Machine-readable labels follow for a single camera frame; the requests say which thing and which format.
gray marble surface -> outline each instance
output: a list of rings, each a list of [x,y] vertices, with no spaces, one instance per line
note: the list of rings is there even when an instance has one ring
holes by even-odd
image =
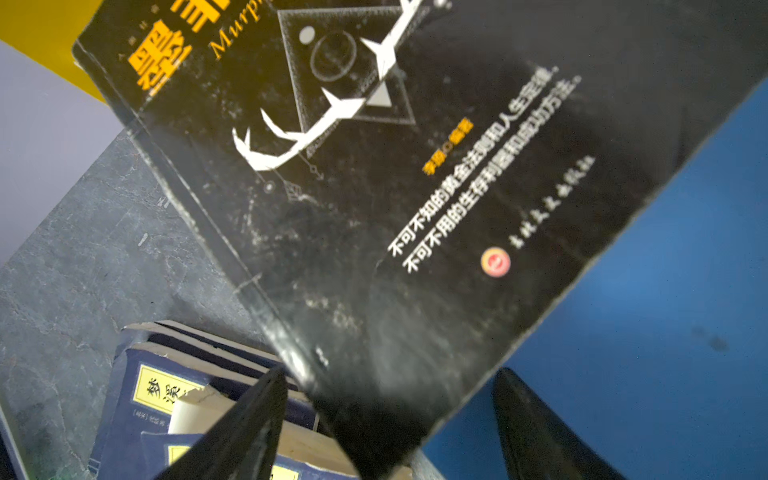
[[[159,319],[263,342],[123,133],[0,270],[0,395],[33,476],[86,476],[118,332]]]

white antler graphic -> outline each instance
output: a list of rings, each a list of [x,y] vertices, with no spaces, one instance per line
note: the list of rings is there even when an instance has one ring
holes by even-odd
[[[379,80],[383,80],[389,73],[389,70],[397,63],[395,47],[400,43],[403,35],[406,34],[406,29],[408,28],[408,25],[411,24],[411,20],[416,16],[416,12],[419,10],[421,3],[422,0],[400,0],[402,14],[400,14],[397,22],[395,22],[395,26],[392,27],[392,30],[389,31],[381,43],[376,43],[367,38],[360,38],[360,41],[376,54],[376,64],[379,67]]]
[[[423,0],[400,0],[402,5],[402,14],[398,17],[392,30],[389,31],[384,40],[379,44],[374,41],[361,38],[360,40],[376,54],[376,64],[379,69],[379,80],[383,80],[389,73],[389,70],[397,63],[395,57],[395,47],[406,33],[408,25],[415,17],[415,14]],[[345,98],[339,99],[331,92],[323,89],[328,102],[331,104],[326,113],[306,132],[284,131],[278,127],[274,121],[261,111],[261,116],[267,127],[279,138],[295,141],[296,143],[285,153],[281,155],[261,154],[250,149],[250,129],[245,133],[245,138],[241,140],[237,136],[237,130],[232,129],[232,136],[235,141],[235,148],[248,161],[248,164],[255,171],[274,170],[288,160],[294,158],[302,150],[307,148],[312,142],[320,138],[329,128],[338,120],[352,118],[366,103],[365,98]]]

publisher logo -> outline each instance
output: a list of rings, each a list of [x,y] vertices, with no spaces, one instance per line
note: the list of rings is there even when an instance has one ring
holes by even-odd
[[[499,247],[491,247],[483,252],[480,265],[488,275],[499,278],[509,271],[509,254]]]

triangle graphic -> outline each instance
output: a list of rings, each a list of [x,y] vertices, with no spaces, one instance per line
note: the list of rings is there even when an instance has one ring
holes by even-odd
[[[386,87],[385,81],[383,81],[379,88],[373,92],[373,95],[368,99],[366,105],[370,105],[371,107],[392,107],[392,99],[389,96],[389,89]]]
[[[377,121],[385,124],[415,125],[416,120],[413,117],[411,102],[406,92],[406,84],[402,79],[402,72],[393,69],[393,72],[384,79],[386,84],[386,94],[389,102],[387,104],[367,103],[363,105],[354,120]]]
[[[328,110],[323,88],[338,98],[367,98],[378,88],[376,54],[359,39],[383,41],[401,13],[402,8],[395,6],[278,11],[302,132]],[[300,32],[307,26],[315,29],[316,39],[304,45]],[[396,86],[388,86],[396,106],[397,94],[392,92]]]

book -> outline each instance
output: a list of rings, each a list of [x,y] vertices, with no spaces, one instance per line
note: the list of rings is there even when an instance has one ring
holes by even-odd
[[[144,478],[141,433],[167,433],[173,404],[185,392],[210,385],[237,400],[257,381],[153,343],[127,348],[115,360],[115,371],[108,389],[119,394],[111,412],[105,405],[88,463],[99,480]],[[302,402],[289,401],[286,418],[311,429],[316,414]]]
[[[233,476],[266,480],[277,454],[287,400],[285,369],[271,369],[156,480]]]
[[[234,402],[210,387],[181,396],[174,403],[168,433],[157,435],[145,432],[141,436],[148,470],[157,475],[162,468],[173,463],[233,406]],[[299,477],[342,480],[359,476],[336,440],[283,422],[273,478],[297,480]],[[411,477],[411,469],[406,467],[400,468],[393,476],[396,480]]]
[[[272,353],[254,349],[253,347],[242,345],[217,335],[212,335],[208,332],[204,332],[203,330],[184,325],[183,323],[174,322],[173,320],[160,320],[156,323],[169,329],[176,330],[179,333],[183,333],[188,337],[208,343],[218,349],[226,350],[227,352],[233,353],[234,355],[248,360],[249,362],[258,363],[259,365],[265,366],[268,369],[283,364],[283,361]]]
[[[273,355],[266,352],[256,349],[245,350],[244,346],[241,346],[241,349],[232,349],[234,351],[231,352],[230,349],[220,348],[219,345],[223,344],[214,339],[192,336],[180,328],[172,329],[162,323],[154,322],[134,323],[123,328],[115,356],[119,356],[129,346],[142,342],[164,345],[255,379],[260,378],[270,368],[281,364]],[[296,380],[288,378],[288,385],[289,389],[293,390],[289,394],[291,398],[307,402],[304,394],[298,392]]]
[[[707,0],[105,0],[73,53],[385,478],[764,78],[766,22]]]
[[[186,335],[184,333],[186,329],[193,336]],[[201,343],[199,339],[206,340],[205,344]],[[115,350],[114,367],[108,382],[109,388],[104,400],[101,422],[94,441],[94,448],[91,452],[91,457],[88,459],[88,469],[94,474],[98,473],[99,465],[101,464],[101,450],[104,448],[111,426],[112,415],[121,394],[119,385],[122,382],[125,371],[125,365],[121,365],[125,358],[121,354],[135,343],[143,342],[164,345],[252,378],[259,378],[263,372],[266,372],[267,368],[281,364],[278,358],[270,353],[243,346],[200,330],[190,329],[190,327],[186,327],[178,322],[168,321],[167,324],[135,323],[124,327]],[[226,349],[219,349],[217,346],[226,346]],[[233,356],[229,352],[234,352],[235,355],[239,353],[240,355]],[[296,390],[295,380],[288,379],[288,383],[289,388]],[[289,404],[291,405],[292,412],[308,412],[312,409],[304,394],[296,391],[289,392]],[[305,422],[306,420],[305,414],[294,415],[290,418],[299,419],[298,421],[300,422]],[[318,420],[315,414],[313,429],[317,428]]]

